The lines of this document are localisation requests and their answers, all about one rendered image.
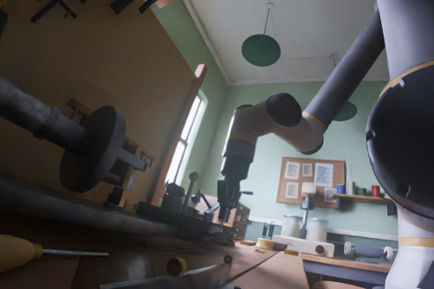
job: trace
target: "green lampshade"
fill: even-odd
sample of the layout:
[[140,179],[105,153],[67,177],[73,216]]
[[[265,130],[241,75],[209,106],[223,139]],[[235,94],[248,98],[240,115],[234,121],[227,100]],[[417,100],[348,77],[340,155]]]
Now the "green lampshade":
[[346,121],[352,119],[357,112],[358,109],[356,108],[356,106],[350,101],[347,101],[346,104],[342,107],[342,109],[340,109],[339,113],[335,116],[334,120]]
[[258,67],[268,67],[277,62],[281,48],[277,41],[268,35],[253,35],[243,43],[243,56],[246,61]]

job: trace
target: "window pane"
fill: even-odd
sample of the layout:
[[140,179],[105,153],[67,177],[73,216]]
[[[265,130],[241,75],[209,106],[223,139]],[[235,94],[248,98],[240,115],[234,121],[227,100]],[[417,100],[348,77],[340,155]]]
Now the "window pane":
[[200,104],[200,98],[196,96],[194,102],[192,103],[191,110],[189,111],[188,119],[185,123],[185,128],[183,132],[181,132],[181,138],[184,140],[188,140],[189,131],[191,130],[192,122],[196,118],[196,113],[198,113],[198,108]]
[[186,145],[180,140],[177,145],[177,149],[173,154],[172,163],[170,164],[170,169],[168,169],[167,177],[165,181],[168,183],[174,183],[175,178],[177,177],[179,164],[181,163],[181,159],[183,158],[183,154],[185,153]]

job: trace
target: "ceiling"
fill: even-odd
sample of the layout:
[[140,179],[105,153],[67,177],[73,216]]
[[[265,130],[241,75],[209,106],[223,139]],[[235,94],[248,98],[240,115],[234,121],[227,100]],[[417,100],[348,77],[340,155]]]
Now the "ceiling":
[[[184,0],[230,86],[324,81],[371,18],[375,0]],[[256,67],[242,54],[251,35],[266,34],[281,47],[279,61]],[[388,81],[385,52],[365,80]]]

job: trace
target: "white paper sheet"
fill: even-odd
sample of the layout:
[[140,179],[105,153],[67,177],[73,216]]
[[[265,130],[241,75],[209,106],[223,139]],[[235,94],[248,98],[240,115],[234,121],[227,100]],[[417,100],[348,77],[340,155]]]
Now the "white paper sheet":
[[324,188],[324,202],[337,202],[337,200],[332,199],[332,195],[336,193],[336,188]]
[[286,197],[288,199],[298,199],[299,198],[299,183],[288,182],[286,184]]
[[314,182],[318,187],[333,187],[334,165],[316,163],[314,168]]
[[313,176],[313,164],[301,164],[301,175],[303,177]]
[[284,173],[284,178],[298,180],[300,175],[300,166],[300,163],[288,162],[286,164],[286,172]]

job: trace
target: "shelf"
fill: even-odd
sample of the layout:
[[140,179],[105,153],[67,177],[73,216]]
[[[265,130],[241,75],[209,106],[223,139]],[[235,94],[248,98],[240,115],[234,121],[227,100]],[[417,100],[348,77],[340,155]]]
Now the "shelf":
[[374,196],[357,196],[357,195],[342,195],[342,194],[333,194],[332,198],[337,200],[340,198],[343,201],[347,202],[365,202],[365,203],[375,203],[379,205],[389,205],[393,203],[392,199],[385,199],[383,197],[374,197]]

